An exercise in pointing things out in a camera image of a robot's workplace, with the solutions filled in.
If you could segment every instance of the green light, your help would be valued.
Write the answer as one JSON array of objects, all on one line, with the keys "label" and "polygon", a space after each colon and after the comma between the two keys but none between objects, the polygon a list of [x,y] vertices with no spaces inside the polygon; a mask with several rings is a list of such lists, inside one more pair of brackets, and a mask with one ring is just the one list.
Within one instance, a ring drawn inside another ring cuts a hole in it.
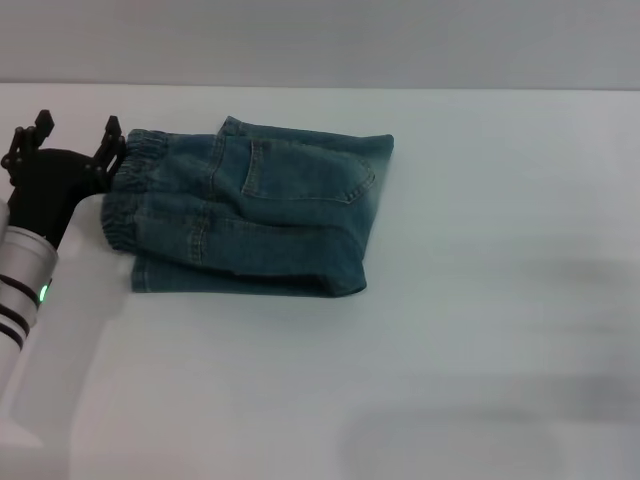
[{"label": "green light", "polygon": [[49,285],[45,285],[44,287],[42,287],[42,290],[40,290],[40,302],[44,302],[44,297],[46,297],[48,289]]}]

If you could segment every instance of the denim jeans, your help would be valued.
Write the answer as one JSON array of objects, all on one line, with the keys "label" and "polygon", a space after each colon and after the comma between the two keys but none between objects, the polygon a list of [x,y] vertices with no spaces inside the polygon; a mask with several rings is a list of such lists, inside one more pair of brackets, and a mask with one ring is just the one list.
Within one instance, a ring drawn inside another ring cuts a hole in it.
[{"label": "denim jeans", "polygon": [[217,135],[133,130],[102,208],[136,292],[343,296],[362,266],[393,150],[357,138],[250,125]]}]

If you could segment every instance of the jeans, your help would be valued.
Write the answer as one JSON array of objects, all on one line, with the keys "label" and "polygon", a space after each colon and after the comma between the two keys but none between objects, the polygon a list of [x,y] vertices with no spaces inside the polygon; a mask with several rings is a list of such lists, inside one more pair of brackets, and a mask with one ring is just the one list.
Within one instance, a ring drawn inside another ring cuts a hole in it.
[{"label": "jeans", "polygon": [[217,135],[133,130],[103,230],[136,254],[136,292],[356,293],[392,150],[231,117]]}]

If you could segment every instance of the white table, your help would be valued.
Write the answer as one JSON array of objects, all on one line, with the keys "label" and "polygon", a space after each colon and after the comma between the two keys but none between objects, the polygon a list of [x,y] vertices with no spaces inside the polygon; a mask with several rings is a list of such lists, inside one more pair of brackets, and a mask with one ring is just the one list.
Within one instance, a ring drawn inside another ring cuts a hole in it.
[{"label": "white table", "polygon": [[110,114],[397,146],[350,298],[131,294],[100,199],[79,205],[1,404],[2,480],[638,478],[640,93],[3,85],[0,105],[0,150],[41,108],[46,146],[84,153]]}]

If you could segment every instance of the black stripe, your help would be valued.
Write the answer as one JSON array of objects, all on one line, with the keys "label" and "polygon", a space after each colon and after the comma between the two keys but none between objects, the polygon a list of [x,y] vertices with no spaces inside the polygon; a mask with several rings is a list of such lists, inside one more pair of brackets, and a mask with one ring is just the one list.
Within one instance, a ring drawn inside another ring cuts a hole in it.
[{"label": "black stripe", "polygon": [[4,305],[0,305],[0,315],[4,315],[9,320],[13,320],[18,326],[24,330],[25,335],[29,335],[31,328],[27,321],[22,317],[22,315],[17,314],[13,310],[9,310]]},{"label": "black stripe", "polygon": [[24,344],[24,342],[22,341],[22,337],[13,328],[8,327],[4,323],[0,323],[0,333],[4,333],[7,337],[11,338],[18,344],[20,350],[22,350],[22,345]]},{"label": "black stripe", "polygon": [[6,275],[0,275],[0,280],[2,280],[4,283],[9,285],[10,287],[15,288],[16,290],[20,290],[27,297],[29,297],[33,303],[36,304],[36,307],[40,306],[40,299],[38,298],[38,295],[36,295],[36,292],[31,290],[24,283],[19,282],[18,280],[15,280],[13,278],[7,277]]}]

